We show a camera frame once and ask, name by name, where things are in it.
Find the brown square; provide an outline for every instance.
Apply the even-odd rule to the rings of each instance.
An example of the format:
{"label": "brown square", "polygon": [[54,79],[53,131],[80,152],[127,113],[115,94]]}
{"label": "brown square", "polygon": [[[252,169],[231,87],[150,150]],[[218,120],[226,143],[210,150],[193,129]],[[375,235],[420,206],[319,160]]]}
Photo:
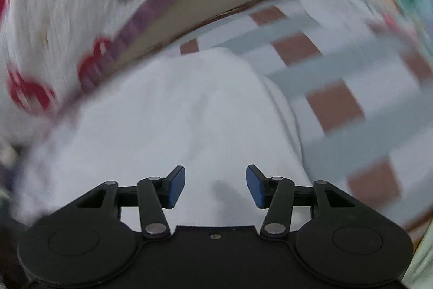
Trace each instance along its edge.
{"label": "brown square", "polygon": [[314,43],[302,32],[272,45],[287,66],[321,55]]}
{"label": "brown square", "polygon": [[257,11],[256,13],[252,13],[252,14],[250,14],[250,16],[258,26],[266,25],[270,22],[284,19],[287,17],[275,5],[272,5],[269,8]]}
{"label": "brown square", "polygon": [[400,186],[388,157],[347,178],[347,183],[352,195],[372,208],[384,206],[400,196]]}
{"label": "brown square", "polygon": [[198,52],[198,43],[196,38],[193,38],[192,40],[181,44],[182,55],[196,52]]}
{"label": "brown square", "polygon": [[361,107],[343,81],[308,95],[307,100],[325,133],[364,117]]}
{"label": "brown square", "polygon": [[422,84],[433,79],[432,68],[419,53],[404,55],[403,61],[412,74],[418,79],[419,83]]}

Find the folded white fabric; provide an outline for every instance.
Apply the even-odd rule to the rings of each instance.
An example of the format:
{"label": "folded white fabric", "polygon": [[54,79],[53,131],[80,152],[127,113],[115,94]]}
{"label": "folded white fabric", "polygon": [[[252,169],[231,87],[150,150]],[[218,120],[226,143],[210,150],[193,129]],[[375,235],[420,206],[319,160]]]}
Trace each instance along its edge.
{"label": "folded white fabric", "polygon": [[[165,211],[172,230],[259,226],[266,211],[255,207],[246,186],[249,164],[267,176],[310,185],[282,93],[224,48],[158,57],[118,78],[85,103],[72,142],[60,151],[49,163],[48,187],[34,180],[37,155],[27,162],[17,190],[18,220],[34,220],[38,212],[56,210],[104,181],[136,185],[177,165],[186,169],[186,185],[176,207]],[[37,188],[34,202],[27,196]],[[295,210],[292,227],[308,220],[308,210]],[[139,230],[137,209],[123,209],[122,221]]]}

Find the white cloth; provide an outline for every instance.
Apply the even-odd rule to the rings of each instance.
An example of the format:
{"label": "white cloth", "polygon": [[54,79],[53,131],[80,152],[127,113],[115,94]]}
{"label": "white cloth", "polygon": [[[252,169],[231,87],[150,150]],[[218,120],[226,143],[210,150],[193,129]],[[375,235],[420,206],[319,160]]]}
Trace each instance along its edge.
{"label": "white cloth", "polygon": [[[105,47],[98,40],[113,40],[144,1],[5,0],[4,8],[0,4],[0,136],[16,144],[29,143],[67,95],[79,88],[81,62],[98,51],[103,54]],[[8,70],[14,73],[12,80]],[[15,101],[9,92],[11,81]]]}
{"label": "white cloth", "polygon": [[362,0],[299,0],[302,7],[324,28],[364,31],[365,21],[381,21],[380,15]]}
{"label": "white cloth", "polygon": [[[291,109],[278,88],[263,80],[223,48],[148,61],[85,103],[72,143],[48,164],[45,189],[35,177],[37,156],[31,156],[15,217],[31,223],[40,212],[56,210],[104,181],[136,185],[183,165],[185,188],[176,207],[165,212],[172,230],[259,226],[266,210],[256,208],[248,191],[249,164],[267,176],[311,185]],[[53,136],[65,129],[60,125]],[[40,149],[53,143],[59,144],[51,139]],[[35,193],[37,202],[29,197]],[[309,210],[298,207],[293,229],[309,219]],[[139,230],[137,209],[123,209],[122,221]]]}
{"label": "white cloth", "polygon": [[433,288],[433,222],[419,244],[402,283],[410,289]]}

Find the metal rivet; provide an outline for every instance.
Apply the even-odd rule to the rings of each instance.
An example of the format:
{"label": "metal rivet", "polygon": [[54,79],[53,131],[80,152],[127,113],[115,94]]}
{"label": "metal rivet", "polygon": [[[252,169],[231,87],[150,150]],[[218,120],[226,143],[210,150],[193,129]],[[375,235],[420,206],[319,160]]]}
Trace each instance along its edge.
{"label": "metal rivet", "polygon": [[265,231],[269,234],[281,234],[286,231],[286,227],[280,223],[269,223],[265,225]]}
{"label": "metal rivet", "polygon": [[167,230],[165,224],[162,223],[151,223],[146,226],[146,232],[149,234],[162,234]]}

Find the brown and white checkered cloth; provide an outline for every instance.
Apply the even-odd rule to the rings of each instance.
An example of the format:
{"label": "brown and white checkered cloth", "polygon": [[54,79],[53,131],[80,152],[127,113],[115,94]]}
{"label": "brown and white checkered cloth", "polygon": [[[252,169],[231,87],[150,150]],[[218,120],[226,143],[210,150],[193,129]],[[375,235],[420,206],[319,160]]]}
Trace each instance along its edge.
{"label": "brown and white checkered cloth", "polygon": [[401,225],[433,206],[433,72],[398,36],[322,28],[298,0],[271,0],[165,52],[211,47],[229,48],[279,86],[312,181],[328,180]]}

